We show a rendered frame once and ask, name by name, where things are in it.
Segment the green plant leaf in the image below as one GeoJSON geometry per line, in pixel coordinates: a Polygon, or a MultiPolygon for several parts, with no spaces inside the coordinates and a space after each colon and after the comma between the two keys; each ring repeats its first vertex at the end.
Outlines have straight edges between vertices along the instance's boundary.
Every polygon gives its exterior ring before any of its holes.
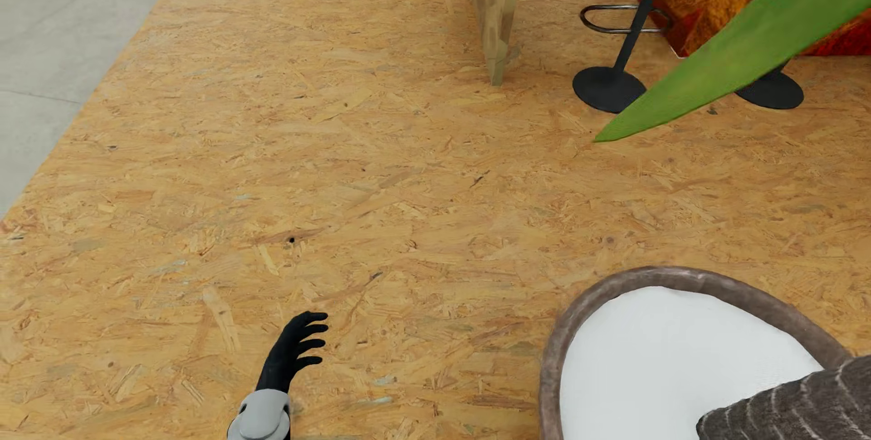
{"type": "Polygon", "coordinates": [[[696,111],[761,78],[868,8],[871,0],[751,0],[594,141],[616,141],[696,111]]]}

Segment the grey round plant pot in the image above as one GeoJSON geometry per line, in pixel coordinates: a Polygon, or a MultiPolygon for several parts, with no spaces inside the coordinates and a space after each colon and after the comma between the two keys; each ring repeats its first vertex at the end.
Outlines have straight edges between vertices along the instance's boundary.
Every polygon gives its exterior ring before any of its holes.
{"type": "Polygon", "coordinates": [[[855,358],[797,308],[696,268],[644,267],[584,290],[539,375],[539,440],[699,440],[703,414],[855,358]]]}

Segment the grey ridged plant trunk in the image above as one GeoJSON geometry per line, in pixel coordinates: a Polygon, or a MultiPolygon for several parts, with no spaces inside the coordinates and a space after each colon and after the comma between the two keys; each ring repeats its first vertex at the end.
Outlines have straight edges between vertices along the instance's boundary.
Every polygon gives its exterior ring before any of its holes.
{"type": "Polygon", "coordinates": [[[709,411],[699,440],[871,440],[871,356],[709,411]]]}

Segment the black metal stool base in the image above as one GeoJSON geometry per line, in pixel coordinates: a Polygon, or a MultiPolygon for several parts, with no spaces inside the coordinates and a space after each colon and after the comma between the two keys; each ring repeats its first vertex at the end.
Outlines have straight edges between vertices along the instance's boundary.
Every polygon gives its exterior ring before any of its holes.
{"type": "Polygon", "coordinates": [[[673,19],[669,13],[655,8],[653,2],[654,0],[640,0],[637,4],[595,4],[580,11],[579,18],[588,29],[603,34],[626,36],[612,66],[584,68],[573,77],[572,88],[581,101],[598,111],[618,114],[646,92],[644,84],[626,71],[626,64],[641,34],[663,34],[672,27],[673,19]],[[586,16],[591,11],[600,10],[635,10],[635,15],[627,29],[605,28],[593,23],[586,16]],[[665,26],[646,29],[644,25],[650,13],[663,16],[666,19],[665,26]]]}

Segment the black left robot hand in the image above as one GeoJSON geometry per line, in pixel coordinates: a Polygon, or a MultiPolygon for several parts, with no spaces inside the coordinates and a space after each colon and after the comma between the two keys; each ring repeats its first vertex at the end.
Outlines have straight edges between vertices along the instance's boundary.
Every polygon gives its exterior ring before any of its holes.
{"type": "Polygon", "coordinates": [[[329,326],[324,323],[328,317],[328,313],[306,311],[292,318],[270,349],[254,389],[288,393],[301,369],[322,363],[322,357],[307,353],[326,345],[313,335],[328,331],[329,326]]]}

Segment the black round stool base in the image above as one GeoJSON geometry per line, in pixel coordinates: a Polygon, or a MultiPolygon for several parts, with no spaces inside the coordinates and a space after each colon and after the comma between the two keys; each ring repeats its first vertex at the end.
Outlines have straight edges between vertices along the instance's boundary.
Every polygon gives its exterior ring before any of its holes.
{"type": "Polygon", "coordinates": [[[804,101],[804,92],[793,78],[782,71],[787,63],[780,64],[752,83],[737,89],[734,94],[766,109],[791,110],[798,107],[804,101]]]}

